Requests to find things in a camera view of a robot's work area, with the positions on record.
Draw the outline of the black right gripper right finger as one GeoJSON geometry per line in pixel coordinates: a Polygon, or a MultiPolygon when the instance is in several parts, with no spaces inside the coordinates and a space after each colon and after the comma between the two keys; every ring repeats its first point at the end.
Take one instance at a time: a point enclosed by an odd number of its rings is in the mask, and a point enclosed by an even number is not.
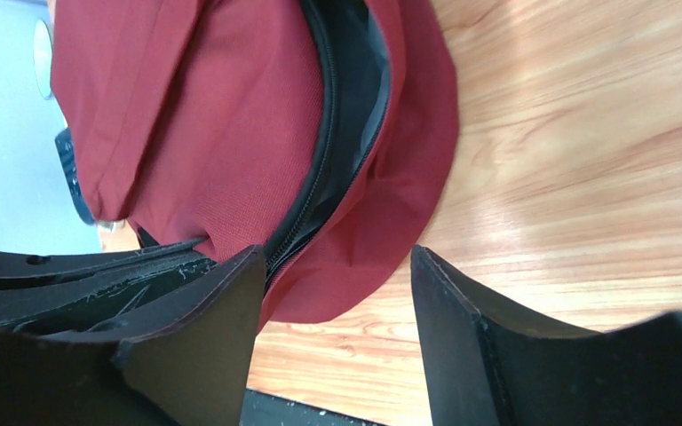
{"type": "Polygon", "coordinates": [[[411,288],[434,424],[682,425],[682,312],[600,333],[421,246],[411,288]]]}

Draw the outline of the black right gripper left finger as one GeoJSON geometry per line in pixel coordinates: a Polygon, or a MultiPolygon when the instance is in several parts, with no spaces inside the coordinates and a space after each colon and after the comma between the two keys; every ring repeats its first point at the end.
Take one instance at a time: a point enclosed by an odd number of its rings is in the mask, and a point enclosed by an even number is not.
{"type": "Polygon", "coordinates": [[[0,327],[0,425],[236,425],[265,293],[252,246],[84,331],[0,327]]]}

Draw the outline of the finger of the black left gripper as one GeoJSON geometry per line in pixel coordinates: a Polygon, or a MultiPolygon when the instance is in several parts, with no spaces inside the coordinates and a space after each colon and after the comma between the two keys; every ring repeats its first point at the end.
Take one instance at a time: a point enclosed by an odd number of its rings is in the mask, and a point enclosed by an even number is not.
{"type": "Polygon", "coordinates": [[[50,335],[130,312],[216,267],[195,244],[72,256],[0,252],[0,327],[50,335]]]}

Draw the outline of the red backpack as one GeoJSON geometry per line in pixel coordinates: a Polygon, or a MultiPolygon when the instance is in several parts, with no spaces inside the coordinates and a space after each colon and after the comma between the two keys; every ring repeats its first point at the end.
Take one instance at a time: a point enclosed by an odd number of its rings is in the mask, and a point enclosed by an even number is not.
{"type": "Polygon", "coordinates": [[[396,270],[459,132],[428,1],[58,1],[52,90],[92,215],[223,262],[261,319],[319,323],[396,270]]]}

